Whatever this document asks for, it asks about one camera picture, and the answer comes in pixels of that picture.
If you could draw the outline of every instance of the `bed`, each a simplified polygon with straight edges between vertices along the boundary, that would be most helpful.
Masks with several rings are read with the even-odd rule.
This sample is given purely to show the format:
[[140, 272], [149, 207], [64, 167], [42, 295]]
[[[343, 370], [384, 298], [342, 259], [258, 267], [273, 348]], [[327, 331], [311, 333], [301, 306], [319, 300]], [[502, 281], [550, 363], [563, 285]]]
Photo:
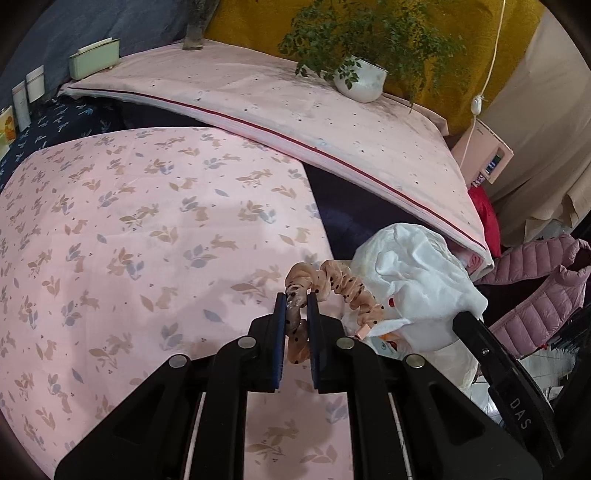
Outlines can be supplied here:
[[[46, 148], [0, 196], [0, 406], [49, 477], [166, 358], [211, 355], [269, 313], [297, 261], [350, 258], [404, 221], [478, 255], [475, 277], [492, 263], [435, 114], [386, 97], [352, 102], [250, 50], [203, 52], [130, 56], [64, 93], [214, 127]], [[253, 66], [264, 74], [243, 77]], [[189, 68], [211, 75], [188, 82]], [[322, 307], [339, 317], [343, 305]], [[315, 395], [308, 364], [286, 365], [280, 393], [252, 394], [248, 408], [245, 478], [352, 478], [345, 397]]]

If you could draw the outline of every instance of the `beige curtain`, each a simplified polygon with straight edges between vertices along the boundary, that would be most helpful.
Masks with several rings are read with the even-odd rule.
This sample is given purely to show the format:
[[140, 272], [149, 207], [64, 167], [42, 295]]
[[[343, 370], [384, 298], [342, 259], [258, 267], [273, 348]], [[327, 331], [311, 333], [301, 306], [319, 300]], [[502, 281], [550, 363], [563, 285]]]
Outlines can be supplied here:
[[509, 82], [482, 115], [515, 152], [486, 191], [502, 243], [518, 245], [591, 209], [591, 72], [546, 11]]

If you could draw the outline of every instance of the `blue gripper pad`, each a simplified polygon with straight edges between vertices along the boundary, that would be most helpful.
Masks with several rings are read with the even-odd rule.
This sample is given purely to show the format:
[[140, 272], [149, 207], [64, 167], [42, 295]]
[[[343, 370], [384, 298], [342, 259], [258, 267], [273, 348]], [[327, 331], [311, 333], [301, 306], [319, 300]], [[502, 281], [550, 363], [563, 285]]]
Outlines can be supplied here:
[[336, 341], [345, 336], [343, 324], [340, 320], [320, 314], [314, 293], [308, 295], [307, 317], [314, 388], [319, 393], [346, 391], [346, 365], [334, 352]]
[[275, 389], [279, 388], [283, 376], [283, 356], [285, 354], [285, 311], [287, 309], [287, 298], [285, 295], [278, 295], [273, 311], [273, 320], [277, 321], [277, 332], [275, 334], [275, 348], [273, 350], [273, 380]]

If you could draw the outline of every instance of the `red cloth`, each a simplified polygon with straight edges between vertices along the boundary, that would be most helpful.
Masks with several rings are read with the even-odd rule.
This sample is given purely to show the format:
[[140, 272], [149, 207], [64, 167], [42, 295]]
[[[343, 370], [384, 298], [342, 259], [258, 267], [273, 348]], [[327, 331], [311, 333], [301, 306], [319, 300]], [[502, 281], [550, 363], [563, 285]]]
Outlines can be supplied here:
[[476, 207], [482, 225], [484, 225], [484, 238], [488, 250], [491, 251], [493, 258], [499, 258], [501, 256], [501, 230], [491, 201], [482, 186], [469, 188], [468, 195]]

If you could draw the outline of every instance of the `yellow wall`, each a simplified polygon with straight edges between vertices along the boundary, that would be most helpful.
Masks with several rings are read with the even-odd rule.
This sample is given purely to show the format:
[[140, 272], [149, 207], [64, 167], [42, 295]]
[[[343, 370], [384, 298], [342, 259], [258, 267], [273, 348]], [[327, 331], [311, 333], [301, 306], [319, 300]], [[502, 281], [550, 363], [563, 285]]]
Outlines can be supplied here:
[[[281, 56], [277, 44], [290, 30], [297, 11], [311, 0], [222, 0], [206, 32], [212, 40]], [[438, 93], [421, 92], [416, 102], [443, 115], [450, 133], [470, 123], [470, 103], [480, 92], [488, 73], [501, 14], [501, 0], [458, 0], [442, 10], [435, 23], [443, 31], [461, 35], [467, 48], [462, 65], [468, 69], [467, 89], [443, 82]], [[544, 7], [538, 0], [506, 0], [504, 26], [491, 82], [485, 92], [488, 102], [499, 93], [522, 59], [540, 21]], [[395, 87], [388, 87], [397, 94]]]

